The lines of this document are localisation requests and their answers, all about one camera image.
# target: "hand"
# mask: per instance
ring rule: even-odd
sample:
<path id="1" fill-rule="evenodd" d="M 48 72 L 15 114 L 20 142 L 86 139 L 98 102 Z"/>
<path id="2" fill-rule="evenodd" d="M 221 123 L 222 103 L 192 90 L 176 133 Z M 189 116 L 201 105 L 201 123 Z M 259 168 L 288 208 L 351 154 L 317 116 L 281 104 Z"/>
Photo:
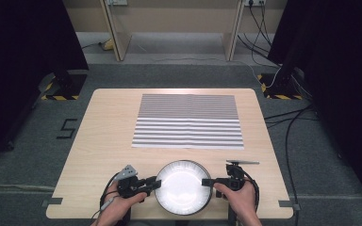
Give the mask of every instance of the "hand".
<path id="1" fill-rule="evenodd" d="M 231 208 L 244 226 L 261 225 L 255 212 L 255 189 L 250 182 L 245 182 L 245 185 L 238 191 L 233 191 L 220 183 L 215 183 L 214 188 L 227 197 Z"/>
<path id="2" fill-rule="evenodd" d="M 112 185 L 107 189 L 107 193 L 117 190 L 118 182 L 113 182 Z M 113 202 L 104 210 L 101 211 L 97 220 L 95 220 L 92 225 L 94 226 L 112 226 L 121 220 L 124 215 L 127 213 L 128 209 L 135 203 L 142 202 L 147 194 L 145 192 L 138 193 L 137 195 L 124 199 L 118 197 L 118 192 L 113 192 L 108 194 L 105 197 L 105 202 L 110 198 L 115 197 Z"/>

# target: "white bowl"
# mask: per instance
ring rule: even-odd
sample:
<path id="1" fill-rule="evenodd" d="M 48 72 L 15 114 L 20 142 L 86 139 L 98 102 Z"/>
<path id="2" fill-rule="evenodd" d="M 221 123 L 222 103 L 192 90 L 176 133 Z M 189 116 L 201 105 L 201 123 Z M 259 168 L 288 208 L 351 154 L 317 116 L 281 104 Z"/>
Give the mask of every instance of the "white bowl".
<path id="1" fill-rule="evenodd" d="M 202 186 L 202 179 L 210 179 L 204 167 L 188 160 L 175 161 L 157 175 L 161 187 L 155 190 L 157 201 L 170 213 L 192 215 L 206 207 L 212 189 Z"/>

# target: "black curtain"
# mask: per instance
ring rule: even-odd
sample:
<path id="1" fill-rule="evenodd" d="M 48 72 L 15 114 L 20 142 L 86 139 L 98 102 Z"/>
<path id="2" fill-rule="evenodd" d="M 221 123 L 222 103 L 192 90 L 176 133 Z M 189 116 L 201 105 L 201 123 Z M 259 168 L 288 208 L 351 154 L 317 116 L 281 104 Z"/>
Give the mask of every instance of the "black curtain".
<path id="1" fill-rule="evenodd" d="M 88 69 L 61 0 L 0 0 L 0 142 L 49 73 Z"/>
<path id="2" fill-rule="evenodd" d="M 302 26 L 307 1 L 288 1 L 269 54 L 279 63 L 294 44 L 288 40 Z M 362 2 L 328 1 L 317 14 L 323 20 L 304 37 L 308 42 L 295 66 L 303 69 L 321 121 L 362 183 Z"/>

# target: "black and white stripes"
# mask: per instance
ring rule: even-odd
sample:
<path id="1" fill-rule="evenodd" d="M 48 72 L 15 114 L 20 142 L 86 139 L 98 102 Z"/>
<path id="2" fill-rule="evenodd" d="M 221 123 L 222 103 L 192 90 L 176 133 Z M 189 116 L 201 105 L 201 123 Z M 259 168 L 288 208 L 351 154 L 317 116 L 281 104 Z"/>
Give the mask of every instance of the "black and white stripes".
<path id="1" fill-rule="evenodd" d="M 132 147 L 243 150 L 235 97 L 143 94 Z"/>

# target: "person's left hand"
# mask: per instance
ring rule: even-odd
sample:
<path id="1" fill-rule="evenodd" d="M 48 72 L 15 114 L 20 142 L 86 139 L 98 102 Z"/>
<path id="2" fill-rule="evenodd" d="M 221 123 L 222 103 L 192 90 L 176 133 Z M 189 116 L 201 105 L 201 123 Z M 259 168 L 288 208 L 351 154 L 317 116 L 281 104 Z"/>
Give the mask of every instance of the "person's left hand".
<path id="1" fill-rule="evenodd" d="M 117 190 L 118 182 L 113 182 L 107 189 L 107 193 Z M 138 193 L 137 195 L 124 199 L 119 196 L 118 192 L 113 192 L 105 197 L 104 203 L 110 198 L 115 197 L 113 202 L 103 211 L 101 211 L 98 219 L 95 220 L 92 225 L 95 226 L 113 226 L 117 221 L 121 220 L 127 213 L 128 209 L 135 203 L 142 202 L 146 198 L 145 192 Z"/>

